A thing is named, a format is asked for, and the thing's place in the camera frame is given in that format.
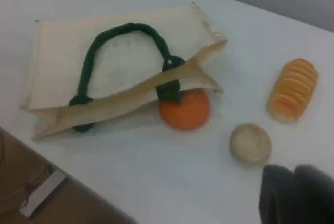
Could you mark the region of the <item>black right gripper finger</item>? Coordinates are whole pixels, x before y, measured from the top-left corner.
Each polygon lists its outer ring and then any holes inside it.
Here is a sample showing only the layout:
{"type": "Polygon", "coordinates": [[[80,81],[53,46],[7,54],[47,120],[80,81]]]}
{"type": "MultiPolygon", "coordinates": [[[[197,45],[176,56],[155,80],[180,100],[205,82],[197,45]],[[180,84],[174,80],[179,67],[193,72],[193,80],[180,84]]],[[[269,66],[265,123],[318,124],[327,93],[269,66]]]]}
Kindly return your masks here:
{"type": "Polygon", "coordinates": [[[263,168],[258,210],[262,223],[297,223],[299,196],[291,170],[278,165],[263,168]]]}
{"type": "Polygon", "coordinates": [[[306,205],[310,223],[333,223],[333,178],[311,165],[294,170],[297,187],[306,205]]]}

